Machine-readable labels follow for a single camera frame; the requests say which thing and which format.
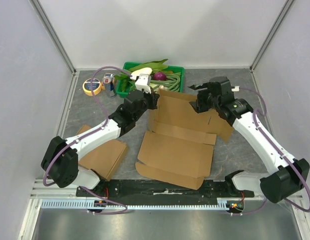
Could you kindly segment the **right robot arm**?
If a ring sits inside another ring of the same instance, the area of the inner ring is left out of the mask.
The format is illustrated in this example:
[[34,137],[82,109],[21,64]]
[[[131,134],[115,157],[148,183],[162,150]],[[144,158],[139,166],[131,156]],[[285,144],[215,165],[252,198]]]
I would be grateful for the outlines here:
[[310,192],[306,186],[309,163],[303,158],[296,159],[285,150],[258,119],[257,110],[246,100],[235,97],[234,93],[241,87],[232,86],[225,76],[218,76],[209,82],[191,85],[190,89],[197,91],[196,100],[190,102],[194,110],[197,113],[217,111],[247,140],[267,169],[266,174],[243,170],[229,174],[224,184],[228,196],[235,197],[247,190],[278,203],[302,189]]

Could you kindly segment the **spare cardboard box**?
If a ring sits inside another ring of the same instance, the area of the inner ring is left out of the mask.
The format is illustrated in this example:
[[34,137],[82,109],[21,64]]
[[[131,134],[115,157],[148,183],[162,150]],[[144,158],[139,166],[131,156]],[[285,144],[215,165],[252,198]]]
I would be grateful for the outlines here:
[[194,95],[162,89],[159,94],[157,109],[149,111],[136,170],[152,180],[197,190],[210,175],[216,139],[227,143],[233,128],[213,109],[197,113],[190,105]]

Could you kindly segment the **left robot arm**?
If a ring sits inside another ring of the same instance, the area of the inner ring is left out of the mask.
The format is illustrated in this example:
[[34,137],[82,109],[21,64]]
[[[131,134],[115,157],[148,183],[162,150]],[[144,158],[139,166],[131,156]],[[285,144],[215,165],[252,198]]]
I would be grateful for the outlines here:
[[135,89],[101,124],[67,139],[54,137],[41,162],[44,179],[50,177],[60,188],[74,184],[86,188],[94,197],[102,195],[102,177],[95,170],[80,166],[79,161],[99,146],[128,133],[145,111],[157,108],[158,99],[159,94],[153,90]]

